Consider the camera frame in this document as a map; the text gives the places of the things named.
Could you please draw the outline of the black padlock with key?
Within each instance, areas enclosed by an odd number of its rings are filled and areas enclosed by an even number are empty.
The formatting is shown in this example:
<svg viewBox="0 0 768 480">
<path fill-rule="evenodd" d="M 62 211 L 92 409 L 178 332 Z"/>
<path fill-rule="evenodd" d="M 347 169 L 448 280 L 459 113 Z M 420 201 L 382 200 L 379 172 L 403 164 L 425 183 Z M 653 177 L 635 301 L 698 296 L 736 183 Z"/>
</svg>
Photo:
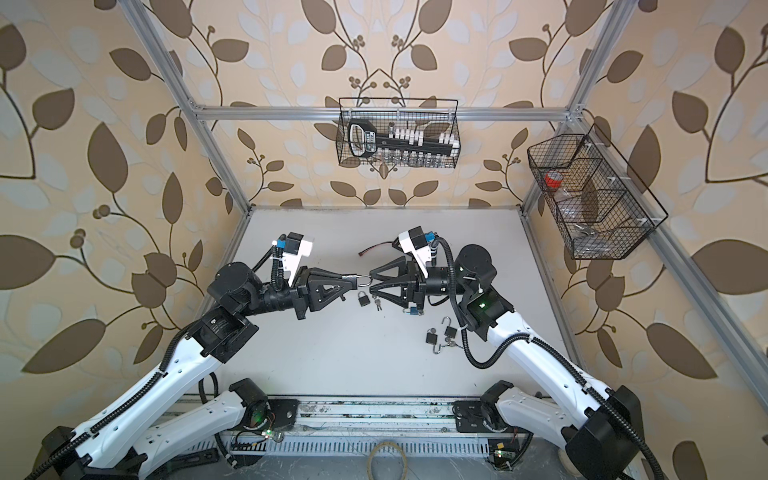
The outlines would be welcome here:
<svg viewBox="0 0 768 480">
<path fill-rule="evenodd" d="M 382 310 L 381 299 L 376 294 L 369 294 L 363 291 L 358 293 L 358 303 L 360 307 L 372 305 L 377 311 Z"/>
</svg>

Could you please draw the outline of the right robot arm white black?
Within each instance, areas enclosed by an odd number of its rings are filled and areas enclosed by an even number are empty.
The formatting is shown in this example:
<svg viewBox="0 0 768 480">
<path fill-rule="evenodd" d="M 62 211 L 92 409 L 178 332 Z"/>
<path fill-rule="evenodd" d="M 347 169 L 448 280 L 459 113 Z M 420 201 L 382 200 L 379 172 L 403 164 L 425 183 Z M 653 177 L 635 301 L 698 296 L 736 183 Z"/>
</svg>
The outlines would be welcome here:
<svg viewBox="0 0 768 480">
<path fill-rule="evenodd" d="M 371 292 L 402 307 L 420 309 L 433 295 L 445 297 L 473 367 L 487 370 L 508 356 L 543 388 L 545 396 L 538 398 L 498 381 L 481 398 L 488 429 L 519 427 L 548 441 L 585 479 L 624 479 L 636 456 L 647 462 L 652 478 L 664 478 L 645 441 L 639 398 L 586 373 L 537 334 L 493 287 L 497 271 L 484 247 L 469 244 L 454 255 L 437 238 L 370 275 Z"/>
</svg>

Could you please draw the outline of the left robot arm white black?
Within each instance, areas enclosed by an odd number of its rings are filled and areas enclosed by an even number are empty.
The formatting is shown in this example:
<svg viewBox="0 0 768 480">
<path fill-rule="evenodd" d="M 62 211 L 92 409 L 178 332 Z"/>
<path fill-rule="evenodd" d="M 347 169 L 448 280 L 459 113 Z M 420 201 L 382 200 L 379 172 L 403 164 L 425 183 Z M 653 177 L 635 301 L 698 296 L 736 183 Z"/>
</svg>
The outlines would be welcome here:
<svg viewBox="0 0 768 480">
<path fill-rule="evenodd" d="M 296 269 L 297 279 L 287 281 L 283 274 L 289 262 L 277 260 L 268 283 L 242 262 L 220 269 L 208 287 L 214 307 L 182 328 L 160 363 L 105 410 L 74 428 L 49 433 L 30 478 L 52 473 L 58 479 L 145 479 L 222 431 L 268 428 L 267 396 L 249 379 L 173 420 L 158 420 L 257 333 L 252 316 L 292 310 L 303 320 L 359 285 L 355 274 L 308 267 Z"/>
</svg>

